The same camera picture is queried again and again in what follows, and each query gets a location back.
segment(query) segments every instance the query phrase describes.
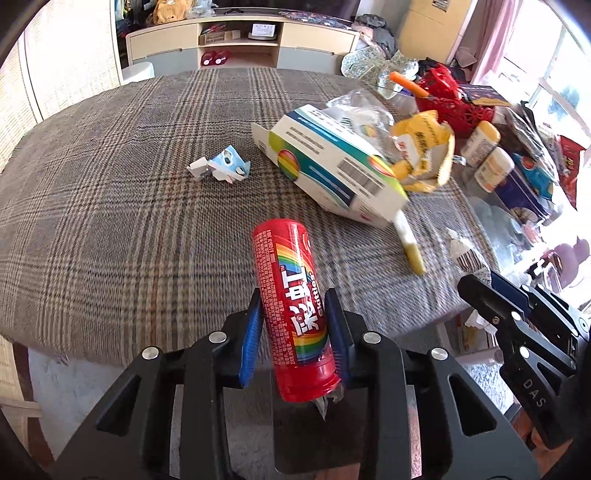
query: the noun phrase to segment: tv stand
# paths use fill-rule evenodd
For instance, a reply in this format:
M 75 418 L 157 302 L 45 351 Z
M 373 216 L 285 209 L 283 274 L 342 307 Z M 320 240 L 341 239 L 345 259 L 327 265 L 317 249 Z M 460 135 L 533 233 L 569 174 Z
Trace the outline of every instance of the tv stand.
M 214 17 L 181 20 L 143 28 L 127 35 L 129 64 L 149 61 L 156 76 L 172 75 L 188 70 L 265 66 L 281 69 L 310 70 L 340 74 L 344 55 L 354 51 L 359 33 L 354 30 L 312 25 L 282 17 L 277 13 L 254 13 L 244 9 L 223 9 Z M 240 30 L 235 40 L 200 45 L 199 35 L 211 24 L 224 22 L 226 29 Z M 273 23 L 275 40 L 252 40 L 248 31 L 253 23 Z M 229 50 L 230 58 L 220 66 L 201 66 L 201 57 L 208 51 Z

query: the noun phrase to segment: pink curtain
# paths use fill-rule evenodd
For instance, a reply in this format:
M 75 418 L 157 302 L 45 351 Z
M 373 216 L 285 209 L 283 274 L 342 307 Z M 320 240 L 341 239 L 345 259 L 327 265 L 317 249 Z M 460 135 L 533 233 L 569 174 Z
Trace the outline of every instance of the pink curtain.
M 484 31 L 476 58 L 478 62 L 471 83 L 478 85 L 488 72 L 495 72 L 505 53 L 505 46 L 511 38 L 519 0 L 486 0 L 486 10 L 482 25 Z

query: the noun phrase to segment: gray drawer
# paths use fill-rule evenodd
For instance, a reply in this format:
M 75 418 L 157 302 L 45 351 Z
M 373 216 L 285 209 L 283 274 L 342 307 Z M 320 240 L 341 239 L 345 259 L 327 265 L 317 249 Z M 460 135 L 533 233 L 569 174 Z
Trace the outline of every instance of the gray drawer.
M 154 76 L 174 75 L 188 70 L 199 68 L 196 48 L 185 48 L 183 50 L 165 51 L 148 55 L 143 59 L 137 59 L 134 63 L 150 61 L 154 65 Z
M 308 70 L 340 75 L 341 55 L 310 48 L 281 47 L 277 58 L 278 69 Z

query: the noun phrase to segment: wooden chair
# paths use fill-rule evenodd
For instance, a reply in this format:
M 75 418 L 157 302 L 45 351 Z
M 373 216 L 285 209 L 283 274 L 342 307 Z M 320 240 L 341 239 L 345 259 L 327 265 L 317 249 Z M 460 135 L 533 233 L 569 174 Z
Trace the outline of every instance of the wooden chair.
M 36 402 L 25 401 L 22 396 L 12 344 L 1 336 L 0 408 L 17 438 L 28 451 L 28 419 L 41 418 L 41 409 Z

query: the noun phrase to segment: window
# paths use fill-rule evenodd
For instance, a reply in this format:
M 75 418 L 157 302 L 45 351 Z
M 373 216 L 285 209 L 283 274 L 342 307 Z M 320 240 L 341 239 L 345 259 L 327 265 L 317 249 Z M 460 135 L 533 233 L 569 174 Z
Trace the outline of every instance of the window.
M 540 0 L 522 0 L 498 70 L 503 93 L 529 99 L 538 122 L 591 145 L 591 63 L 556 14 Z

